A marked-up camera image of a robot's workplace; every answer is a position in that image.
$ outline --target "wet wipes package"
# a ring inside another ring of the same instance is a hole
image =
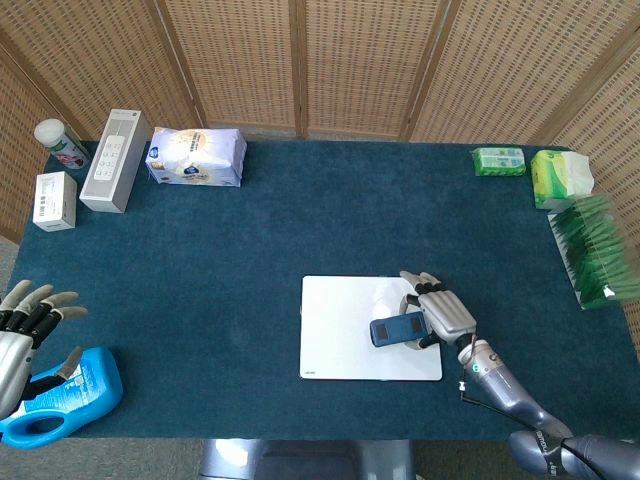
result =
[[[246,149],[237,129],[156,127],[146,164],[158,183],[239,187]]]

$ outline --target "robotic hand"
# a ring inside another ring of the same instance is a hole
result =
[[[523,469],[551,476],[640,480],[639,448],[598,435],[573,436],[564,423],[538,405],[489,344],[476,338],[476,321],[453,292],[427,273],[403,271],[400,276],[417,294],[402,300],[400,313],[411,306],[420,309],[432,329],[430,341],[421,347],[442,340],[458,349],[463,367],[460,398],[497,410],[527,427],[509,437],[511,453]],[[465,398],[465,373],[487,392],[495,407]]]
[[[83,307],[59,305],[78,298],[76,292],[52,295],[53,285],[43,285],[27,295],[31,282],[22,280],[0,303],[0,420],[15,412],[23,400],[62,385],[82,357],[73,349],[55,375],[31,381],[31,365],[38,347],[63,318],[87,314]]]

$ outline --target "table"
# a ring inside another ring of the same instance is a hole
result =
[[[529,174],[475,177],[473,148],[250,142],[239,189],[158,185],[141,162],[124,215],[78,202],[74,230],[28,225],[12,285],[76,289],[90,311],[35,371],[76,344],[114,352],[124,398],[83,437],[504,439],[518,426],[458,399],[453,348],[441,382],[298,377],[304,275],[427,270],[574,433],[637,436],[622,310],[580,311]]]

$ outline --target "green soap box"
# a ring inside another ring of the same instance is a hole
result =
[[[476,176],[524,175],[524,153],[520,148],[484,147],[471,152]]]

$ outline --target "white product box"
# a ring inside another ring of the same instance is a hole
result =
[[[80,193],[87,207],[124,213],[150,133],[140,110],[111,110]]]
[[[246,150],[237,129],[156,127],[145,161],[158,183],[239,187]]]
[[[33,223],[47,232],[75,227],[77,190],[75,180],[65,172],[38,175]]]

